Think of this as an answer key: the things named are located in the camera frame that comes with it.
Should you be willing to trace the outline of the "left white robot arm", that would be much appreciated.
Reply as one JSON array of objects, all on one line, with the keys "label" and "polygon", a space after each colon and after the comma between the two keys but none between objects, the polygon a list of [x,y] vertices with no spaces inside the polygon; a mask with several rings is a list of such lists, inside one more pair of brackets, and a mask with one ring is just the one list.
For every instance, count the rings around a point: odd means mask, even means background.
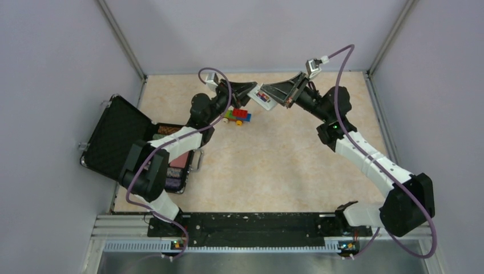
[{"label": "left white robot arm", "polygon": [[180,208],[165,190],[169,164],[186,152],[207,144],[215,131],[214,125],[222,120],[228,109],[246,104],[258,87],[256,82],[226,80],[208,85],[215,96],[196,94],[191,100],[190,118],[180,130],[158,140],[135,142],[119,175],[119,183],[127,195],[140,199],[138,206],[161,220],[162,230],[170,236],[181,233],[183,221],[178,217]]}]

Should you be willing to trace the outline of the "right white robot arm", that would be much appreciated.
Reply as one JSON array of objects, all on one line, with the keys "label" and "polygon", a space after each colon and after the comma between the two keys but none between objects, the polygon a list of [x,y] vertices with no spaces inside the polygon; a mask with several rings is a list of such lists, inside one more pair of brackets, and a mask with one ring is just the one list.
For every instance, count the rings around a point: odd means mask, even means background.
[{"label": "right white robot arm", "polygon": [[352,162],[384,197],[383,203],[349,202],[337,209],[334,226],[350,235],[359,226],[382,227],[402,237],[435,216],[433,182],[425,173],[415,175],[375,149],[346,118],[352,108],[345,87],[332,87],[321,95],[304,73],[272,84],[261,91],[280,105],[293,104],[322,121],[316,130],[323,144]]}]

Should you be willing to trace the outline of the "white remote control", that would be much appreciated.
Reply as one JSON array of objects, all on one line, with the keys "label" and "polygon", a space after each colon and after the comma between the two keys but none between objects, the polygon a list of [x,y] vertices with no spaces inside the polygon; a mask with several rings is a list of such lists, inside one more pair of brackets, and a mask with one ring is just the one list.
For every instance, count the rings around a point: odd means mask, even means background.
[{"label": "white remote control", "polygon": [[261,86],[256,85],[249,93],[248,96],[254,100],[263,109],[270,111],[277,106],[277,102],[266,94]]}]

